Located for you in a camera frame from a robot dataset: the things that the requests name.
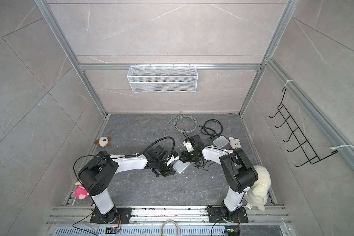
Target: white wire mesh basket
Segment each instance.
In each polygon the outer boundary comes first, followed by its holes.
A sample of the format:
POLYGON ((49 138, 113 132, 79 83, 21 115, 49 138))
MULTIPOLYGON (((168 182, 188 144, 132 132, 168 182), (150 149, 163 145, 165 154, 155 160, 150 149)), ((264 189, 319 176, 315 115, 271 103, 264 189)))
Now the white wire mesh basket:
POLYGON ((127 73, 133 92, 195 92, 196 66, 131 66, 127 73))

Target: dark gray floor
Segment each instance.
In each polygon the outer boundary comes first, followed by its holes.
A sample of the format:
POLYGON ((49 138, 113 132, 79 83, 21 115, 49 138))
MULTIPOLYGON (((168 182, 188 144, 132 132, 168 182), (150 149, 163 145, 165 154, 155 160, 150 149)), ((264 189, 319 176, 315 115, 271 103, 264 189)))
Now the dark gray floor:
MULTIPOLYGON (((237 114, 190 114, 199 125, 208 119, 219 120, 223 127, 223 135, 240 139, 242 149, 250 161, 255 164, 244 127, 237 114)), ((112 114, 106 125, 103 136, 111 136, 111 146, 98 147, 97 152, 106 150, 110 154, 134 154, 142 151, 149 144, 164 136, 166 123, 176 114, 112 114)), ((184 135, 173 128, 170 123, 166 136, 175 139, 175 149, 180 154, 186 150, 182 142, 184 135)), ((178 122, 180 129, 194 128, 192 120, 182 118, 178 122)), ((219 125, 213 122, 207 126, 219 131, 219 125)), ((205 144, 212 144, 207 135, 200 133, 200 128, 189 135, 199 134, 205 144)), ((164 148, 171 149, 170 140, 166 140, 164 148)), ((115 205, 220 205, 227 194, 228 185, 219 164, 212 164, 209 171, 199 170, 191 163, 180 175, 176 173, 168 177, 155 177, 151 170, 133 170, 116 174, 108 186, 115 205)), ((91 199, 77 199, 75 205, 90 205, 91 199)))

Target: zip tie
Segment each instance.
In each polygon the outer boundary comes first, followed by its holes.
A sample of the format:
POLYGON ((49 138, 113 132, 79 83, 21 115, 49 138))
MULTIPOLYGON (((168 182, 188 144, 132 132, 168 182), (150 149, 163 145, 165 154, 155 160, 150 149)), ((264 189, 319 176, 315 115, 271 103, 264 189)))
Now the zip tie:
POLYGON ((343 145, 339 145, 337 147, 331 147, 330 149, 335 150, 335 149, 342 148, 342 147, 353 147, 354 148, 354 145, 343 144, 343 145))
POLYGON ((290 81, 293 81, 293 80, 286 80, 286 83, 285 83, 284 87, 286 87, 287 83, 290 82, 290 81))

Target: small white teddy bear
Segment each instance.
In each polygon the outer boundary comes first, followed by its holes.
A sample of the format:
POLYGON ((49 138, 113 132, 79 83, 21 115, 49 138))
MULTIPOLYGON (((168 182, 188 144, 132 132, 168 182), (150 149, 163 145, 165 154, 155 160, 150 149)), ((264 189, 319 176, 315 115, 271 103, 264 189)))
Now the small white teddy bear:
POLYGON ((232 149, 241 148, 240 139, 234 139, 233 137, 229 137, 228 139, 230 140, 232 149))

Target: wall tile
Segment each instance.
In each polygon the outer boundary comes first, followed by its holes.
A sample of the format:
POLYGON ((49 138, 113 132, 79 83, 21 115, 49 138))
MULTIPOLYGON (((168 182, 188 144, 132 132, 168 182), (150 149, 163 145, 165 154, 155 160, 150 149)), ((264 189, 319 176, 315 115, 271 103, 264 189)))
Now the wall tile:
MULTIPOLYGON (((95 89, 131 89, 127 70, 88 70, 95 89)), ((255 70, 199 70, 197 89, 248 89, 255 70)))
POLYGON ((286 3, 287 0, 47 0, 48 3, 286 3))
MULTIPOLYGON (((354 171, 340 154, 335 154, 313 165, 308 163, 302 167, 294 166, 304 163, 307 158, 301 149, 292 153, 287 152, 287 150, 296 148, 298 144, 294 137, 288 142, 282 141, 283 139, 287 140, 291 134, 286 124, 280 128, 274 127, 274 125, 279 126, 283 122, 282 116, 278 114, 274 118, 269 118, 276 113, 277 106, 282 99, 281 88, 283 88, 283 83, 268 70, 255 91, 254 99, 274 133, 324 234, 341 236, 350 233, 354 235, 354 171)), ((329 155, 332 151, 329 147, 332 144, 304 109, 299 106, 289 91, 283 98, 283 104, 301 128, 315 152, 321 158, 329 155)), ((284 109, 281 111, 287 117, 287 112, 284 109)), ((288 124, 295 129, 296 124, 292 119, 288 120, 288 124)), ((299 140, 302 140, 300 131, 296 131, 295 134, 299 140)), ((310 158, 315 156, 309 145, 303 145, 303 147, 310 158)))
POLYGON ((0 141, 47 93, 0 39, 0 141))
POLYGON ((90 94, 74 69, 69 70, 50 90, 52 97, 77 122, 90 100, 90 94))
POLYGON ((0 0, 0 35, 12 33, 42 17, 33 0, 0 0))
POLYGON ((50 7, 77 55, 262 55, 284 5, 50 7))
POLYGON ((96 90, 108 113, 227 112, 237 113, 247 89, 200 89, 197 92, 96 90))
POLYGON ((294 17, 354 50, 354 0, 301 0, 294 17))
POLYGON ((261 163, 270 173, 271 187, 278 204, 286 206, 297 234, 324 236, 273 132, 254 99, 251 99, 243 119, 261 163))
POLYGON ((47 90, 72 67, 45 19, 5 36, 4 40, 47 90))
POLYGON ((101 121, 102 115, 94 101, 91 99, 76 124, 88 139, 93 142, 101 121))
POLYGON ((274 58, 354 145, 354 52, 292 19, 274 58))
POLYGON ((9 230, 73 126, 47 94, 0 142, 0 234, 9 230))
POLYGON ((263 55, 77 56, 80 63, 261 63, 263 55))
MULTIPOLYGON (((77 158, 86 154, 89 145, 89 139, 75 125, 26 201, 9 235, 18 232, 24 235, 38 235, 50 216, 49 212, 54 206, 63 203, 75 180, 72 166, 77 158)), ((76 164, 76 171, 80 165, 81 161, 76 164)))

